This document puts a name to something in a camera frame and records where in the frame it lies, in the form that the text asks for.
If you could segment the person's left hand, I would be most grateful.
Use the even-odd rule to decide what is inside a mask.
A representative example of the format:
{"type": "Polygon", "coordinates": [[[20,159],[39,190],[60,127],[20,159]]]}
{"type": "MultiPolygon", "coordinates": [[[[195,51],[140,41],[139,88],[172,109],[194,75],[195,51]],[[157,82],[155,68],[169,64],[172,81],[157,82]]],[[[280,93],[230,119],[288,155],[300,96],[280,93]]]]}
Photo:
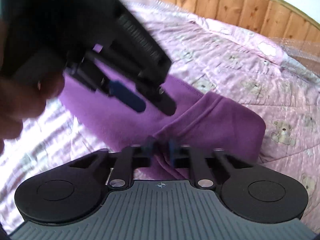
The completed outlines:
{"type": "Polygon", "coordinates": [[[20,136],[23,120],[40,116],[47,101],[58,97],[64,86],[62,72],[49,74],[35,87],[1,78],[1,151],[5,140],[20,136]]]}

